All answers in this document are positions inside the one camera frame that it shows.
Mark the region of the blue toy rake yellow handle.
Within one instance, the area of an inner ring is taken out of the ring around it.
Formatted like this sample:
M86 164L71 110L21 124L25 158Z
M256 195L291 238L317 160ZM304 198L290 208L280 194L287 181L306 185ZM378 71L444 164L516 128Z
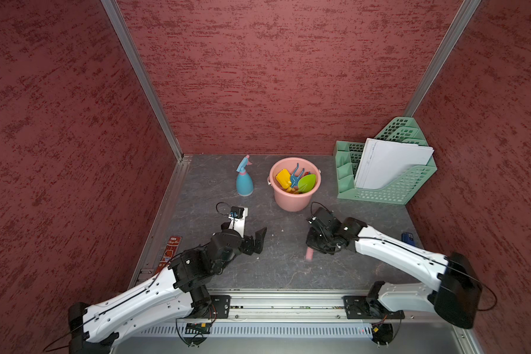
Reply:
M294 171L290 175L291 188L298 188L299 181L305 175L305 168L300 168L299 164L296 165Z

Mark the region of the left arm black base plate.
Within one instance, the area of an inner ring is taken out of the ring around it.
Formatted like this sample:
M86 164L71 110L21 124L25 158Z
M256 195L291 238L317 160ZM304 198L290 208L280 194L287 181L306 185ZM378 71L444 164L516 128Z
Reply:
M189 317L209 321L227 319L230 315L231 300L229 295L211 295L207 302L202 303L201 307L194 308Z

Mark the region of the purple toy shovel pink handle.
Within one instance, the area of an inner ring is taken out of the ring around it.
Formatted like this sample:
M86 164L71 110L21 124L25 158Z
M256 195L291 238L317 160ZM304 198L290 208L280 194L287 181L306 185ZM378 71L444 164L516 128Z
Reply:
M311 247L308 247L305 254L305 259L307 261L312 261L314 257L314 250Z

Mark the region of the blue pink spray bottle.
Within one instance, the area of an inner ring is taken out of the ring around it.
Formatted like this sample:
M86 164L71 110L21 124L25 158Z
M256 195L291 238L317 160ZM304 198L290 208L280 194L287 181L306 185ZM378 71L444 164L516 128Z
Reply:
M254 192L254 184L246 168L251 165L250 156L246 155L237 167L236 189L240 196L247 197Z

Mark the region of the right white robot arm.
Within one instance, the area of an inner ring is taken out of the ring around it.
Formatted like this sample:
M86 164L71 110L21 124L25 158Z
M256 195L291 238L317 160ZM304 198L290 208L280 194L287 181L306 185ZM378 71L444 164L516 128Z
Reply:
M339 221L320 207L308 218L308 248L325 255L343 250L375 258L414 277L416 283L377 281L353 309L384 321L403 311L426 312L462 329L472 329L484 289L469 260L419 249L355 218Z

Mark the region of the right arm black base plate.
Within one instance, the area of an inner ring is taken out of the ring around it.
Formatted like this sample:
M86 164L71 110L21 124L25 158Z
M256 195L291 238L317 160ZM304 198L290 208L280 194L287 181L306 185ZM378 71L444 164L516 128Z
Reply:
M344 309L348 319L374 320L404 319L403 311L390 311L377 299L368 296L344 296Z

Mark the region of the yellow toy shovel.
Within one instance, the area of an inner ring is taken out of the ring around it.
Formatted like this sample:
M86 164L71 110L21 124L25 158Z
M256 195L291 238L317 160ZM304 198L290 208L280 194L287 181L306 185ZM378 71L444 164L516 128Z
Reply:
M282 169L276 176L276 181L280 187L285 191L291 191L291 174L287 169Z

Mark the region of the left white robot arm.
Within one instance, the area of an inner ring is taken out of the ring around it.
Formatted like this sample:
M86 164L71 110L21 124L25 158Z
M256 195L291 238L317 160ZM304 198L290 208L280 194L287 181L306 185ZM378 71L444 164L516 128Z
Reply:
M204 318L212 311L206 285L238 255L259 255L267 229L253 236L223 228L209 242L172 258L144 283L104 302L69 309L70 353L110 353L136 333L168 319Z

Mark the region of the green toy trowel yellow handle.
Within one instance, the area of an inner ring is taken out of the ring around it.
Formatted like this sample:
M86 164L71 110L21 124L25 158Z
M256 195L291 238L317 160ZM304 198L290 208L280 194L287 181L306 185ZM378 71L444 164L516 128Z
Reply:
M302 177L297 184L298 193L305 194L311 192L317 184L317 175L316 174L307 174Z

